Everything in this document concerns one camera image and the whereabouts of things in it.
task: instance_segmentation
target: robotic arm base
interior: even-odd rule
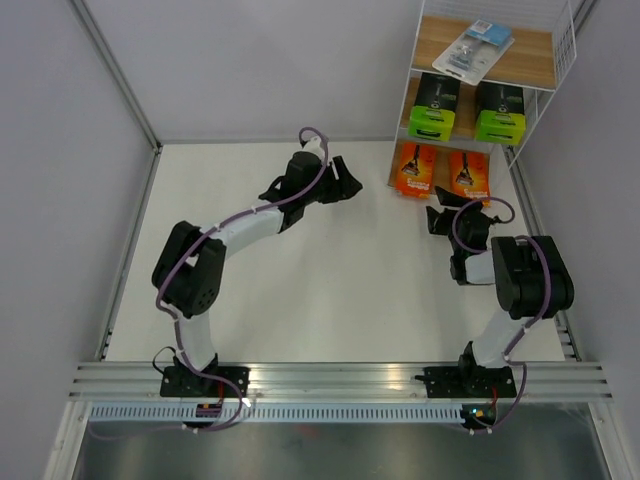
[[[493,397],[493,388],[500,398],[517,395],[510,367],[485,368],[476,364],[472,342],[460,355],[457,366],[427,367],[423,375],[417,375],[427,388],[428,398],[484,398]]]
[[[218,355],[202,370],[207,375],[224,377],[246,396],[249,387],[249,371],[247,367],[228,367],[218,364]],[[226,384],[222,384],[224,398],[237,398],[236,393]],[[164,398],[218,398],[218,382],[195,375],[178,357],[173,357],[173,365],[165,367],[160,387],[160,396]]]

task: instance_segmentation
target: white floor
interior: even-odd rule
[[[150,360],[175,344],[169,317],[154,307],[151,285],[173,225],[211,225],[251,205],[284,173],[296,148],[164,147],[108,360]],[[386,186],[392,151],[391,142],[331,143],[331,154],[344,157],[364,189],[346,202],[308,207],[290,230],[225,264],[211,309],[212,337],[223,361],[454,361],[482,332],[498,308],[495,289],[461,287],[451,279],[451,246],[428,234],[426,202]],[[499,148],[495,155],[491,178],[499,179],[506,165]],[[519,211],[509,178],[492,193]],[[496,206],[490,213],[503,210]],[[522,217],[495,233],[526,233]],[[563,360],[553,321],[541,322],[514,356]]]

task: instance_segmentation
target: orange package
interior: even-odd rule
[[[436,153],[436,149],[429,145],[405,143],[396,175],[396,190],[403,195],[428,198]]]
[[[449,170],[451,191],[456,195],[467,198],[489,196],[489,166],[484,154],[453,152],[449,155]]]

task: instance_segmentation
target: green box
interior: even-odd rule
[[[476,140],[519,145],[527,129],[521,87],[482,82],[476,89]]]
[[[423,73],[409,117],[409,135],[449,141],[459,93],[459,80],[446,75]]]

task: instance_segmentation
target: white wall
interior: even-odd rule
[[[89,0],[159,138],[393,136],[421,0]]]
[[[546,231],[576,286],[572,325],[583,354],[603,362],[640,451],[640,144],[637,0],[601,2],[578,60],[522,162]]]
[[[0,478],[41,478],[150,149],[65,0],[0,14]]]

